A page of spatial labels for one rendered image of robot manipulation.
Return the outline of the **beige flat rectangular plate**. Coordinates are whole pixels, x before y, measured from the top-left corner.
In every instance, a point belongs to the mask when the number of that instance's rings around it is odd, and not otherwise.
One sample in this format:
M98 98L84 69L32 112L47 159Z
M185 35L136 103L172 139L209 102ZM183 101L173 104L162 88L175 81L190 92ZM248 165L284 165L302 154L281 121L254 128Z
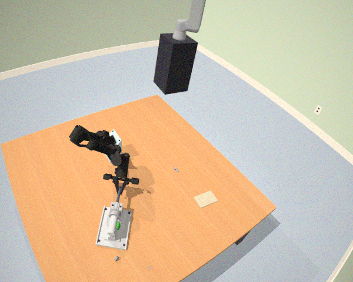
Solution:
M212 203L218 201L218 199L214 196L212 191L208 191L206 193L200 194L200 195L195 196L193 198L198 203L200 208L203 208L204 206L207 206L209 204L212 204Z

